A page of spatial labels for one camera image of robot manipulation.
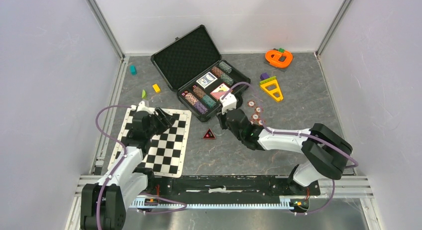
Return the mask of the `pink brown chip roll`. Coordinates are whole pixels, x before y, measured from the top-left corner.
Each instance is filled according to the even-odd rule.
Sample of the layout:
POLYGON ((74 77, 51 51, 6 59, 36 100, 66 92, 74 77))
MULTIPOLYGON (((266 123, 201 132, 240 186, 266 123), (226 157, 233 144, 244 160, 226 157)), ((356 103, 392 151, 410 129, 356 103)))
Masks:
POLYGON ((185 99, 192 105, 194 106, 197 102, 198 99, 190 92, 185 94, 185 99))

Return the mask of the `purple poker chip roll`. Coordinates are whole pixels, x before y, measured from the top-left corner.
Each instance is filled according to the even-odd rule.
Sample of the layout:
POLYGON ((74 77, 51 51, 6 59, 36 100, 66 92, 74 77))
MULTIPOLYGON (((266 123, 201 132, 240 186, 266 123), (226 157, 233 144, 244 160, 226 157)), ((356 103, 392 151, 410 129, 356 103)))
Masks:
POLYGON ((194 107, 198 110, 199 113, 205 115, 208 111, 207 107, 205 107, 201 102, 195 102, 194 107))

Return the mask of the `brown 100 chip roll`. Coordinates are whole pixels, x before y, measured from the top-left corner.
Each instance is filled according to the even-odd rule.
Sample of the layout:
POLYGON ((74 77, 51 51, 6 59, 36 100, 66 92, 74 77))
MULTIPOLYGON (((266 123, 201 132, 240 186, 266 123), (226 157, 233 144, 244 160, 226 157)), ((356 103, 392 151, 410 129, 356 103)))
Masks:
POLYGON ((203 99, 207 94, 198 86, 193 86, 194 93, 200 98, 203 99))

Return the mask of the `black poker carrying case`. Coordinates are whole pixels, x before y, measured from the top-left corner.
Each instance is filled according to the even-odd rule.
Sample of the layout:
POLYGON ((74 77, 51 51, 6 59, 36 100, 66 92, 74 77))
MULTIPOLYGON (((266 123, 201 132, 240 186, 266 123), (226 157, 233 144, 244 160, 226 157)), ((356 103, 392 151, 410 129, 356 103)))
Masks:
MULTIPOLYGON (((154 53, 150 60, 168 87, 176 93, 178 100, 192 111, 193 115, 201 122, 209 121, 221 109, 221 102, 211 96, 211 91, 224 82, 221 78, 217 77, 215 82, 204 89, 196 83, 197 79, 207 72, 212 72, 212 67, 216 66, 219 68, 219 62, 224 61, 232 67, 231 73, 222 71, 234 79, 233 85, 241 82, 251 82, 249 77, 222 58, 222 55, 203 24, 184 36, 176 38, 171 44, 154 53), (216 105, 213 108, 209 108, 194 93, 193 86, 203 89, 207 95, 216 101, 216 105), (208 111, 205 115, 199 113, 194 106, 182 97, 181 93, 184 91, 192 93, 199 102, 207 107, 208 111)), ((248 87, 246 85, 234 87, 233 85, 229 89, 238 98, 238 104, 241 105, 243 100, 241 94, 248 87)))

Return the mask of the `green blue chip roll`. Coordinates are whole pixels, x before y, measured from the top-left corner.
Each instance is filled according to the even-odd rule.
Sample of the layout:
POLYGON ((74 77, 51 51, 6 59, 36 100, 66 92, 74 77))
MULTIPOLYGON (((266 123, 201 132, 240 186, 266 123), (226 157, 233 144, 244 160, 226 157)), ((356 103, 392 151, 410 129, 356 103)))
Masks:
POLYGON ((223 80, 223 82, 228 85, 229 87, 231 87, 234 83, 234 79, 232 77, 230 77, 228 74, 226 74, 225 72, 223 72, 220 75, 220 78, 223 80))

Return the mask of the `brown poker chip roll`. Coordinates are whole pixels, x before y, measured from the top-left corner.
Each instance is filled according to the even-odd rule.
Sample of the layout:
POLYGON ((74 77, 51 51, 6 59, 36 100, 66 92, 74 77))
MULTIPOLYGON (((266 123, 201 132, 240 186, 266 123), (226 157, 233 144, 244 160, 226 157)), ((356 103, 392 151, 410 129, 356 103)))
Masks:
POLYGON ((224 74, 224 72, 220 68, 218 68, 216 66, 212 67, 211 71, 218 78, 220 78, 222 76, 222 74, 224 74))

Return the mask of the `grey green chip roll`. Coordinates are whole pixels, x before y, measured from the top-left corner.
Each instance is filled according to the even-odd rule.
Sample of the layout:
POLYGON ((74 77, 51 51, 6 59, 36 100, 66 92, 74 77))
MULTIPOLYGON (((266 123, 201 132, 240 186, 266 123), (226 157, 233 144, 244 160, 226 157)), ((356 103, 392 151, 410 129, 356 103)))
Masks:
POLYGON ((232 67, 224 61, 219 62, 219 68, 225 71, 226 73, 231 73, 232 67))

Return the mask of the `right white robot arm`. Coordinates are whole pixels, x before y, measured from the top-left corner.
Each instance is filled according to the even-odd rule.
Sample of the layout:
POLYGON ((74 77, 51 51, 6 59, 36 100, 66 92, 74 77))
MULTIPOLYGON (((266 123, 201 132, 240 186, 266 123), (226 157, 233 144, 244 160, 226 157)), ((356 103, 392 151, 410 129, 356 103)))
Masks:
POLYGON ((220 97, 221 111, 217 118, 222 129, 230 132, 251 150, 284 150, 303 154, 306 162, 293 168, 287 186, 291 193, 302 193, 311 183, 328 178, 339 180, 348 161, 352 147, 343 138, 321 123, 302 130, 282 130, 253 124, 238 109, 233 94, 220 97))

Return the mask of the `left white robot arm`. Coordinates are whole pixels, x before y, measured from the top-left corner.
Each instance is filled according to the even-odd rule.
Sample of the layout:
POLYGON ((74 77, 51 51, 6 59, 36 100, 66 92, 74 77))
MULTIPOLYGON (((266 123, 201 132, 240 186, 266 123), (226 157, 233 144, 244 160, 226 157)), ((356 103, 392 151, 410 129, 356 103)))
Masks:
POLYGON ((83 230, 120 230, 126 212, 136 196, 156 189, 152 169, 140 167, 155 135, 163 134, 175 118, 161 108, 151 108, 146 100, 134 111, 133 127, 128 131, 128 143, 116 142, 123 148, 112 168, 96 183, 86 184, 81 194, 80 228, 83 230))

